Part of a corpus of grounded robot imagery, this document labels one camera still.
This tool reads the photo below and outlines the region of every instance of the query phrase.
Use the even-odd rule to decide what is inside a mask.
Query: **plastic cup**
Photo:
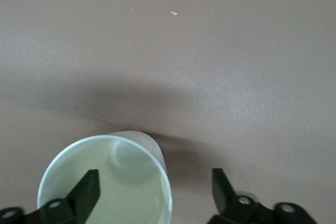
[[[100,198],[87,224],[168,224],[172,193],[159,145],[138,131],[79,140],[45,171],[37,207],[65,197],[90,169],[99,170]]]

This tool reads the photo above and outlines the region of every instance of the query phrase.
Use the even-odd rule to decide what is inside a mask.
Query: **metal screw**
[[[250,204],[250,200],[244,196],[241,196],[238,198],[238,201],[240,203],[242,203],[243,205],[249,205]]]
[[[51,203],[49,205],[49,208],[54,208],[54,207],[58,207],[59,205],[61,205],[61,201],[58,200],[58,201],[54,201],[53,203]]]
[[[6,219],[6,218],[9,218],[9,217],[12,217],[16,214],[16,211],[15,210],[11,210],[11,211],[8,211],[6,213],[4,213],[1,218],[2,219]]]
[[[292,214],[295,212],[295,209],[293,207],[291,207],[290,205],[288,204],[283,204],[281,205],[281,209],[289,214]]]

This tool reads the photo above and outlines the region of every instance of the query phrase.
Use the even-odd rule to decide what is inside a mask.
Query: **gray table surface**
[[[172,224],[215,213],[212,167],[335,223],[335,14],[336,0],[0,0],[0,208],[34,210],[67,145],[132,129],[163,150]]]

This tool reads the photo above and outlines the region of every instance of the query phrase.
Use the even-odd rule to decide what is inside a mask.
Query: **cup rim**
[[[82,143],[85,143],[85,142],[88,142],[88,141],[98,140],[99,138],[112,138],[114,140],[121,140],[121,141],[127,142],[127,143],[133,145],[134,147],[137,147],[141,151],[143,151],[147,156],[149,156],[151,158],[152,161],[154,161],[154,163],[159,168],[159,170],[161,172],[161,175],[163,176],[163,179],[165,181],[165,185],[166,185],[166,189],[167,189],[167,193],[168,193],[168,200],[169,200],[169,203],[168,203],[169,218],[167,220],[167,223],[170,223],[171,216],[172,216],[172,208],[173,208],[173,197],[172,197],[171,185],[170,185],[169,180],[168,180],[166,169],[161,165],[161,163],[158,161],[158,159],[156,157],[154,157],[154,155],[150,151],[148,151],[145,147],[143,147],[142,145],[140,145],[140,144],[138,144],[138,143],[136,143],[136,142],[134,142],[134,141],[132,141],[128,138],[125,138],[125,137],[122,137],[122,136],[116,136],[116,135],[95,135],[95,136],[86,137],[86,138],[83,138],[81,140],[78,140],[78,141],[68,145],[60,153],[58,153],[57,156],[50,162],[50,164],[48,165],[47,169],[45,170],[45,172],[42,176],[41,182],[40,182],[39,187],[38,187],[38,193],[37,193],[37,208],[41,207],[41,205],[40,205],[41,190],[42,190],[44,181],[47,177],[47,174],[52,169],[54,164],[64,155],[64,153],[66,153],[70,149],[76,147],[79,144],[82,144]]]

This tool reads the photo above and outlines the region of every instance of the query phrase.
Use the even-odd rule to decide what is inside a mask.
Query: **white cup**
[[[90,169],[99,170],[100,198],[86,224],[169,224],[172,192],[162,152],[139,131],[79,140],[45,171],[37,208],[65,197]]]

